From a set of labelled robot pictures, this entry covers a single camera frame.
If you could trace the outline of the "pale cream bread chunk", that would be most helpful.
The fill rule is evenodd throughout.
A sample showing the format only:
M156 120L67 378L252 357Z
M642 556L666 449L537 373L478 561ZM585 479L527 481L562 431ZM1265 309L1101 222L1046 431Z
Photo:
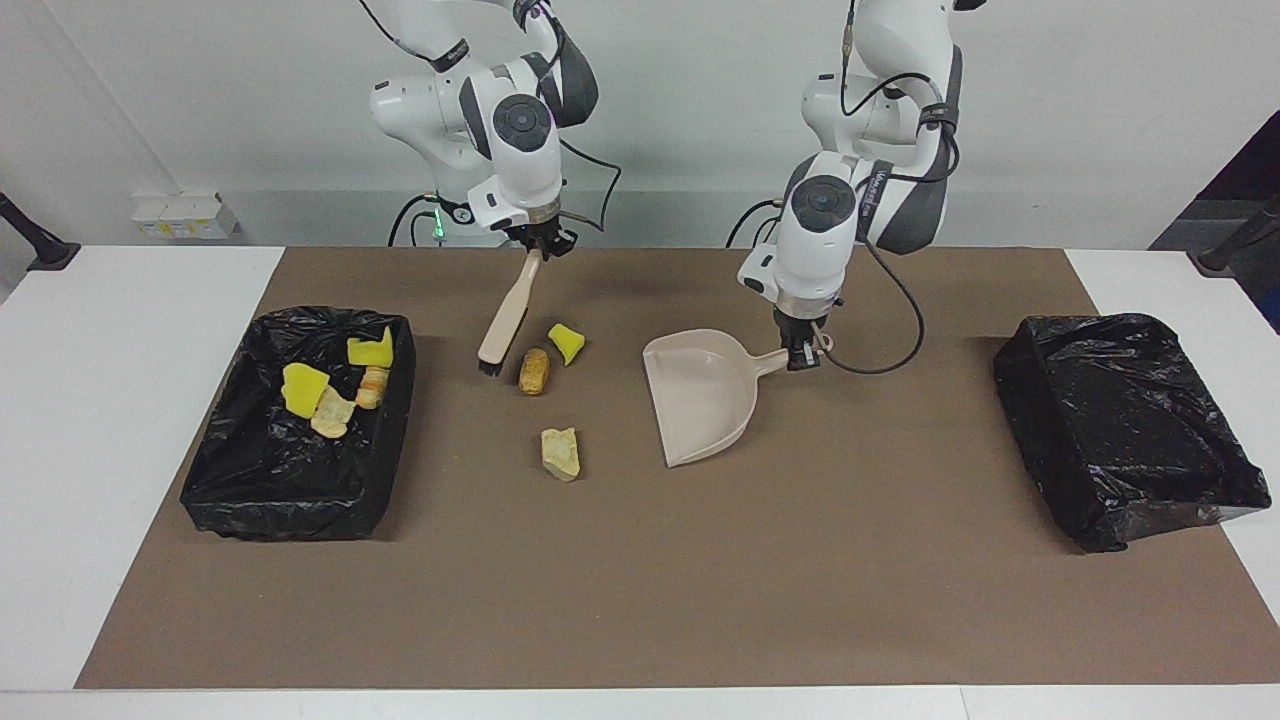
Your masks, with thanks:
M554 478L575 482L581 473L577 430L544 429L540 433L541 464Z

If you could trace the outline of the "brown table mat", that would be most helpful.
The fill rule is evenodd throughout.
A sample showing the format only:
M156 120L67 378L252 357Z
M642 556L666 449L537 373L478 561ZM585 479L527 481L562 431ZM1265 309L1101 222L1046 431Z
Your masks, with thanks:
M740 252L584 249L521 337L588 337L547 395L476 368L511 251L291 249L259 305L410 320L417 379L372 541L198 532L173 486L79 688L576 688L1280 682L1280 626L1225 532L1082 553L1005 421L1018 323L1093 313L1064 252L893 260L928 318L893 374L778 375L728 451L662 462L641 351L698 327L753 352L769 309ZM581 473L540 433L573 427Z

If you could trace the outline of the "notched yellow sponge piece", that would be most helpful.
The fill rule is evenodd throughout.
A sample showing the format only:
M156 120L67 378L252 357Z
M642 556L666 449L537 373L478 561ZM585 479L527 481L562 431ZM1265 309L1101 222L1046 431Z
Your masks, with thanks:
M381 329L379 340L349 337L346 343L348 364L352 366L379 366L389 369L394 364L394 336L390 325Z

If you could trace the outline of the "large yellow sponge piece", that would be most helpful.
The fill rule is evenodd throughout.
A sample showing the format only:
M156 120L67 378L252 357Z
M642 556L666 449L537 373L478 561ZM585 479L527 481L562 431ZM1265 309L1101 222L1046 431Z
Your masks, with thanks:
M289 363L282 368L282 397L288 413L311 419L321 401L330 377L305 363Z

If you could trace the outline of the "wooden brush with black bristles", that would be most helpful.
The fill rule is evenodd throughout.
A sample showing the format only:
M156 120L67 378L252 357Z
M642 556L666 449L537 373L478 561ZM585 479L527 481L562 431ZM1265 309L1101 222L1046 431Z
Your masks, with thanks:
M477 350L479 370L488 377L498 377L507 354L529 310L532 287L540 270L539 263L526 263L503 297Z

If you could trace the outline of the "beige plastic dustpan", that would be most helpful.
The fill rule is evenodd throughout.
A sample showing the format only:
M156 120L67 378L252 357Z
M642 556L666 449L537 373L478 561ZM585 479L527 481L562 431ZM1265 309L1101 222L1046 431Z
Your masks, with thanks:
M753 352L735 334L696 328L664 334L641 352L662 462L669 470L732 448L780 409L790 351Z

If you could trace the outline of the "bin lined with black bag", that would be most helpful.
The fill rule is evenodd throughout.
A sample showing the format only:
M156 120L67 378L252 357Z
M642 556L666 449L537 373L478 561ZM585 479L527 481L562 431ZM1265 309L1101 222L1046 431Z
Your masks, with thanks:
M390 340L389 386L337 439L288 411L284 370L302 363L352 398L364 374L351 340ZM180 503L200 530L242 541L365 541L390 502L413 400L410 320L372 310L294 306L247 327L195 451Z
M1087 553L1272 503L1178 334L1155 316L1027 316L992 374L1030 479Z

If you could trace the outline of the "white box on floor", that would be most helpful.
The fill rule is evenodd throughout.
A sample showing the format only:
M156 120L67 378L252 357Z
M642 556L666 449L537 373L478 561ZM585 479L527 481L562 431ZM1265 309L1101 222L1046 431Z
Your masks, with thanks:
M148 240L225 241L239 228L218 192L136 197L131 219Z

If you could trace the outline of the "black stand pole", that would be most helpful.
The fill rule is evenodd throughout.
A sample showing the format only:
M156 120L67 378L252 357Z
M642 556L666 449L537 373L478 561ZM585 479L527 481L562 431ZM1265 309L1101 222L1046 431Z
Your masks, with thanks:
M1276 192L1251 219L1215 247L1190 255L1196 269L1210 278L1234 277L1230 265L1243 250L1280 232L1280 192Z
M0 218L33 249L35 260L28 265L29 272L63 270L82 249L81 243L67 242L32 220L3 191Z

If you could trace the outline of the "pale crumbly bread chunk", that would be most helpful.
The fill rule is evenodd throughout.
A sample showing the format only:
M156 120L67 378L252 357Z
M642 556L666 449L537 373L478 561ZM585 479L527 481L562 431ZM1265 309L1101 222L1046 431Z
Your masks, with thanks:
M339 439L347 433L348 423L356 407L357 404L355 401L344 398L332 386L326 386L310 418L310 425L325 438Z

